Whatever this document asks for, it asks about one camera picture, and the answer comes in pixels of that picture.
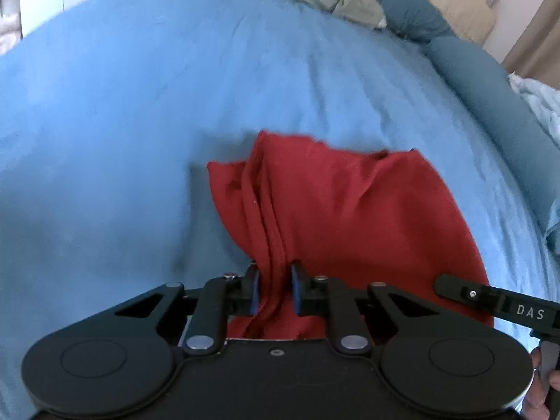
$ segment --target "wrinkled fabric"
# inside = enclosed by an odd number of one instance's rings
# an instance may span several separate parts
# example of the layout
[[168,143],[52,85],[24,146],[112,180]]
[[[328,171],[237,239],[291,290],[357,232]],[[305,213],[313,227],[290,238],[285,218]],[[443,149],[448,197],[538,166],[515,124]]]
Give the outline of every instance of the wrinkled fabric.
[[20,15],[0,17],[0,55],[12,49],[21,39]]
[[247,161],[211,162],[208,172],[224,226],[260,270],[259,313],[234,320],[231,336],[324,336],[320,318],[293,310],[294,260],[311,276],[338,277],[354,289],[382,281],[494,323],[433,291],[443,273],[488,278],[453,197],[416,150],[358,154],[263,131]]
[[560,91],[535,79],[509,75],[511,88],[523,98],[531,112],[560,150]]

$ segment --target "finger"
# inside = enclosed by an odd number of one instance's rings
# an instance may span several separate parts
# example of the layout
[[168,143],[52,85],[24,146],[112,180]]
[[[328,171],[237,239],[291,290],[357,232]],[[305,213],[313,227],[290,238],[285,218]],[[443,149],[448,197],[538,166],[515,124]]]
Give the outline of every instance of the finger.
[[548,420],[548,417],[551,415],[545,405],[534,408],[527,402],[527,399],[523,401],[521,413],[528,420]]
[[552,371],[548,376],[548,383],[554,390],[560,391],[560,371]]
[[533,360],[533,368],[539,367],[541,358],[542,358],[542,354],[540,352],[540,347],[535,347],[531,351],[531,360]]
[[547,394],[544,391],[544,387],[538,378],[538,375],[535,374],[533,379],[533,383],[531,387],[529,387],[527,394],[525,396],[525,400],[533,406],[534,408],[539,408],[544,404],[544,400],[547,398]]

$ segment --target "bed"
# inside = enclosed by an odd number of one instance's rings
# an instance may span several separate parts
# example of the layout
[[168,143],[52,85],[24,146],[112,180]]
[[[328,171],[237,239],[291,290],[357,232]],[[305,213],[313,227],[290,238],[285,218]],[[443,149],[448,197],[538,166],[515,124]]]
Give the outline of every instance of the bed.
[[560,300],[502,155],[421,46],[387,30],[289,0],[90,0],[0,58],[0,106],[2,420],[33,412],[20,363],[38,338],[170,280],[244,271],[206,163],[246,157],[261,129],[419,149],[490,282]]

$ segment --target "metal pin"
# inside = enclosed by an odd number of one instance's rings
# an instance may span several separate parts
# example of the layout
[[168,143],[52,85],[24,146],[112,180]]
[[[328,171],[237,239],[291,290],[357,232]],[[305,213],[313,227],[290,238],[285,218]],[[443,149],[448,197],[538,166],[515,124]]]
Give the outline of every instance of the metal pin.
[[344,349],[358,350],[368,345],[368,339],[360,335],[348,335],[341,339]]
[[270,350],[270,355],[272,355],[273,357],[281,357],[283,356],[286,352],[284,352],[282,349],[280,349],[279,347],[275,347],[274,349]]
[[187,339],[187,347],[192,350],[207,350],[214,344],[214,340],[206,335],[194,335]]

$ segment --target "curtain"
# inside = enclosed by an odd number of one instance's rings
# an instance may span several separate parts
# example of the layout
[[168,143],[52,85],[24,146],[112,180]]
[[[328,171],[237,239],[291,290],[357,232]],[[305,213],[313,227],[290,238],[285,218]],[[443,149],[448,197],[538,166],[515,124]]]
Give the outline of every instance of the curtain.
[[560,0],[543,1],[503,66],[560,89]]

